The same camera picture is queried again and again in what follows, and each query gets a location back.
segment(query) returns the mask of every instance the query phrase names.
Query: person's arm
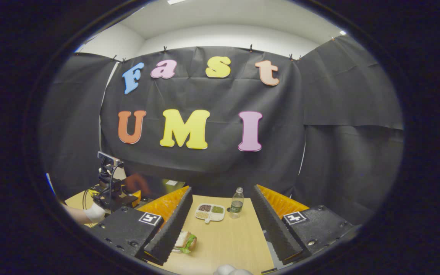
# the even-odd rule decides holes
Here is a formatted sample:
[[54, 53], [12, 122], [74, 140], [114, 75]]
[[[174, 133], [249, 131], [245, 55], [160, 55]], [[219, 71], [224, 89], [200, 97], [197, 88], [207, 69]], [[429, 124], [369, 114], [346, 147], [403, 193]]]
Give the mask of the person's arm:
[[62, 206], [76, 223], [98, 223], [105, 218], [105, 210], [94, 203], [87, 210], [69, 207], [64, 204]]

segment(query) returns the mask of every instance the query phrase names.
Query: white wall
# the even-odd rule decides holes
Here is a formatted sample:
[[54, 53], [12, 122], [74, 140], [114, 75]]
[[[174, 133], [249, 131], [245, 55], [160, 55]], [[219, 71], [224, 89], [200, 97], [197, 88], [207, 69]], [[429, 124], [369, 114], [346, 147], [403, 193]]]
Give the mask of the white wall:
[[145, 40], [136, 56], [159, 52], [164, 49], [177, 49], [195, 46], [242, 47], [272, 52], [288, 57], [291, 53], [297, 59], [312, 51], [319, 44], [269, 28], [243, 25], [207, 25], [185, 28], [164, 33]]
[[99, 33], [93, 40], [79, 47], [76, 52], [94, 53], [122, 61], [136, 57], [144, 39], [131, 28], [120, 23]]

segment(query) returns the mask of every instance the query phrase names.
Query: bottle label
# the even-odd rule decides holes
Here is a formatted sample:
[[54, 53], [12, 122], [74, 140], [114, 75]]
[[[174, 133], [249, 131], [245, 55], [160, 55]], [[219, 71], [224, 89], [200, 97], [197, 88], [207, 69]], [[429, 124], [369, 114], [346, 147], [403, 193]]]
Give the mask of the bottle label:
[[242, 202], [240, 201], [233, 201], [232, 205], [230, 207], [230, 212], [231, 213], [239, 213], [240, 211], [242, 211]]

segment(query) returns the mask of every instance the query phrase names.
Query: black fabric curtain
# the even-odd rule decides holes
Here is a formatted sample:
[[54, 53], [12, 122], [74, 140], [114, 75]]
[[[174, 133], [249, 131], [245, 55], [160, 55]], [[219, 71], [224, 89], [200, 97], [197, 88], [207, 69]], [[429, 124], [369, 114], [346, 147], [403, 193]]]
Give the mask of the black fabric curtain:
[[40, 117], [39, 148], [61, 199], [98, 183], [98, 118], [114, 65], [104, 56], [71, 56], [49, 87]]
[[388, 76], [359, 43], [336, 37], [297, 63], [306, 145], [292, 198], [364, 223], [391, 189], [403, 117]]
[[367, 221], [396, 178], [403, 131], [380, 126], [307, 126], [292, 198], [325, 205], [353, 224]]
[[[208, 78], [207, 61], [227, 56], [231, 73]], [[170, 79], [152, 78], [159, 61], [178, 65]], [[279, 85], [259, 78], [258, 61], [278, 67]], [[124, 94], [122, 74], [143, 62], [138, 87]], [[261, 184], [310, 207], [323, 204], [351, 223], [362, 223], [391, 189], [403, 148], [398, 99], [381, 66], [349, 37], [316, 48], [300, 60], [233, 47], [189, 47], [133, 58], [73, 56], [56, 76], [44, 104], [40, 149], [56, 191], [64, 198], [96, 184], [98, 117], [103, 151], [139, 172], [186, 181], [199, 195], [230, 197], [241, 186], [250, 196]], [[183, 120], [207, 110], [206, 150], [160, 146], [166, 109]], [[117, 135], [118, 113], [145, 110], [135, 144]], [[242, 152], [241, 111], [263, 115], [258, 152]], [[135, 118], [128, 120], [134, 131]]]
[[[231, 60], [231, 73], [225, 78], [209, 78], [207, 62], [214, 56]], [[170, 79], [152, 78], [150, 72], [162, 60], [173, 59], [178, 65]], [[258, 61], [270, 60], [278, 66], [280, 80], [268, 86], [259, 79]], [[138, 87], [124, 94], [122, 74], [143, 62]], [[249, 196], [255, 183], [288, 194], [294, 186], [304, 144], [300, 73], [289, 58], [268, 52], [249, 52], [234, 47], [188, 47], [140, 56], [115, 71], [101, 110], [103, 149], [126, 161], [127, 173], [140, 172], [173, 180], [186, 181], [195, 194], [230, 197], [236, 187]], [[177, 109], [186, 121], [194, 110], [207, 110], [206, 150], [186, 146], [160, 146], [164, 133], [166, 109]], [[135, 144], [123, 143], [117, 136], [118, 113], [145, 110], [142, 136]], [[239, 151], [242, 141], [241, 111], [262, 113], [259, 121], [258, 152]], [[134, 131], [135, 118], [128, 122]]]

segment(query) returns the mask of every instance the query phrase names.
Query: sandwich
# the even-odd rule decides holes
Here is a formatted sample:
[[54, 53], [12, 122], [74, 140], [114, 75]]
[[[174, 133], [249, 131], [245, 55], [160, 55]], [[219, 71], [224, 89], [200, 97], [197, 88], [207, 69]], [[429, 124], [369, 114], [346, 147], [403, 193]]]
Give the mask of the sandwich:
[[188, 231], [181, 231], [176, 244], [174, 244], [173, 252], [190, 254], [196, 247], [196, 236]]

